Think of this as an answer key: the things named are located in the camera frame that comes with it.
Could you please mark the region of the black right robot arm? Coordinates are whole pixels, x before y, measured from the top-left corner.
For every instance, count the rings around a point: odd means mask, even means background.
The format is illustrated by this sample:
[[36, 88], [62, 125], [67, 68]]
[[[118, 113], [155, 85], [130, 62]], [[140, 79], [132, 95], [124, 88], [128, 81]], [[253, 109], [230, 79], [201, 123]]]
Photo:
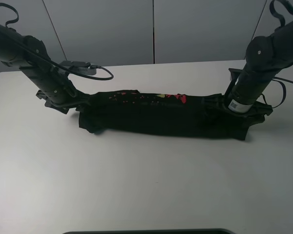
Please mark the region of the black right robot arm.
[[263, 122], [272, 107], [257, 99], [281, 70], [292, 65], [293, 21], [268, 37], [255, 37], [250, 42], [246, 64], [242, 70], [230, 70], [231, 82], [225, 94], [203, 99], [205, 114], [209, 118], [228, 116]]

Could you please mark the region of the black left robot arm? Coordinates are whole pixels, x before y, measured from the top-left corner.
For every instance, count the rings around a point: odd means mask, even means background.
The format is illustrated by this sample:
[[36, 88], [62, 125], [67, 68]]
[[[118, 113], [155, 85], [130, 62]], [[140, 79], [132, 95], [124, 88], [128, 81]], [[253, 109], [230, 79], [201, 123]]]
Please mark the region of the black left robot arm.
[[0, 25], [0, 61], [7, 67], [19, 68], [38, 87], [36, 96], [45, 100], [45, 107], [67, 114], [71, 108], [81, 110], [88, 106], [90, 95], [78, 91], [69, 73], [47, 59], [50, 57], [41, 40]]

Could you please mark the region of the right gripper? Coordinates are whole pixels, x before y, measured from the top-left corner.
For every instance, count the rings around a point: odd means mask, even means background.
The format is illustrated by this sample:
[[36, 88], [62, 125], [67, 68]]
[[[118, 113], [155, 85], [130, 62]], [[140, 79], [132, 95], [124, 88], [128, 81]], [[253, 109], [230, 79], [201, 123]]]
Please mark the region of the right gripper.
[[230, 117], [260, 117], [269, 116], [272, 112], [272, 106], [256, 101], [254, 105], [246, 113], [236, 113], [228, 108], [225, 104], [225, 96], [222, 94], [214, 94], [202, 98], [202, 105], [208, 114], [230, 116]]

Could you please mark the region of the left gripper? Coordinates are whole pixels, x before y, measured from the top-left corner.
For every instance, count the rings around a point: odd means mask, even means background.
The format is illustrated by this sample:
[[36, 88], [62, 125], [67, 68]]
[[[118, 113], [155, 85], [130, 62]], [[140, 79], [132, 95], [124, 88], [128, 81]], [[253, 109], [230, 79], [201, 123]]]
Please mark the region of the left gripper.
[[87, 105], [90, 97], [89, 94], [85, 94], [78, 90], [73, 91], [73, 94], [75, 95], [74, 97], [66, 90], [61, 89], [49, 92], [38, 90], [36, 97], [45, 100], [45, 107], [67, 114], [69, 109]]

